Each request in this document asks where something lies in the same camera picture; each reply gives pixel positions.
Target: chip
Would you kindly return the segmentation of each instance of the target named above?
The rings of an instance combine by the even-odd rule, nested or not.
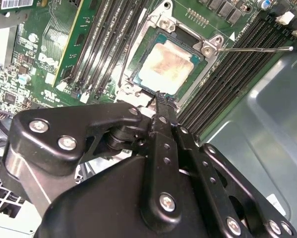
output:
[[[169,40],[157,43],[138,73],[141,85],[155,92],[175,94],[194,68],[191,57],[191,53]]]
[[[219,11],[219,15],[222,17],[226,17],[231,12],[232,8],[233,6],[230,3],[226,2]]]
[[[242,16],[242,12],[240,10],[235,10],[233,14],[228,19],[228,22],[231,24],[236,24],[236,22],[239,20],[239,18]]]
[[[15,104],[16,102],[16,96],[11,94],[11,93],[8,93],[8,92],[5,92],[5,95],[4,95],[4,102],[7,102],[9,104]]]
[[[28,72],[28,68],[26,68],[26,67],[24,67],[24,66],[20,66],[20,67],[18,68],[18,72],[19,72],[20,74],[27,74],[27,72]]]

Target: silver screw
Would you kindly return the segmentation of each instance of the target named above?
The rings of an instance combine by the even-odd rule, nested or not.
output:
[[[58,145],[63,150],[73,150],[77,143],[71,136],[63,136],[58,140]]]
[[[49,126],[47,123],[45,123],[42,120],[33,120],[32,122],[29,123],[29,128],[33,132],[44,133],[49,129]]]
[[[187,130],[186,128],[184,128],[183,126],[180,127],[180,129],[181,129],[181,131],[182,131],[183,133],[185,133],[185,134],[188,134],[188,133],[189,133],[188,130]]]
[[[215,154],[215,153],[216,153],[216,150],[215,150],[212,146],[210,146],[210,145],[208,145],[208,150],[209,150],[212,154]]]
[[[273,232],[275,232],[276,234],[280,235],[281,229],[279,228],[279,226],[276,224],[276,222],[274,221],[269,221],[269,225],[271,226]]]
[[[162,194],[159,197],[159,202],[162,208],[167,212],[173,212],[175,210],[175,201],[167,194]]]
[[[241,228],[239,227],[238,223],[236,220],[234,220],[232,217],[227,218],[227,224],[228,227],[230,228],[231,232],[236,235],[240,236],[241,235]]]
[[[161,20],[159,23],[160,27],[164,30],[168,29],[168,27],[170,26],[170,22],[169,21],[165,21],[165,20]]]
[[[137,116],[138,115],[138,112],[135,108],[130,108],[128,109],[130,113],[132,113],[133,115]]]
[[[290,234],[291,236],[293,235],[293,232],[292,232],[292,230],[289,228],[289,226],[285,223],[285,222],[281,222],[281,224],[282,224],[282,227],[284,228],[284,230],[288,233],[288,234]]]

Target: green circuit board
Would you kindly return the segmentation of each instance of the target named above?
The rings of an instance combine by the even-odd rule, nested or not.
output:
[[[92,94],[89,100],[81,101],[84,91],[74,92],[75,83],[68,83],[62,90],[57,88],[77,64],[86,38],[96,19],[95,16],[101,12],[101,4],[104,2],[49,0],[45,7],[32,10],[28,20],[18,26],[12,64],[5,65],[5,68],[0,70],[1,110],[16,113],[29,108],[76,106],[116,100],[116,85],[119,80],[122,58],[116,63],[119,69],[112,69],[114,73],[107,78],[102,94],[97,99],[94,99]],[[147,1],[148,14],[162,2],[162,0]],[[233,11],[241,13],[239,18],[233,22],[230,20],[232,11],[226,14],[221,8],[210,9],[210,2],[172,0],[172,17],[206,39],[221,35],[224,38],[224,48],[233,47],[238,42],[260,11],[256,2],[252,0],[228,0],[226,2]],[[288,2],[288,4],[290,8],[297,10],[293,2]],[[159,33],[160,29],[149,29],[126,70],[133,73],[139,67],[140,59],[147,53],[145,51],[154,42],[152,39],[155,39]],[[209,73],[216,68],[224,56],[225,54],[219,55]],[[195,64],[193,72],[174,95],[177,101],[182,98],[206,64],[206,61]],[[27,78],[21,79],[28,81],[24,85],[19,83],[20,76],[23,77],[23,75]],[[13,95],[12,100],[6,98],[7,93]]]

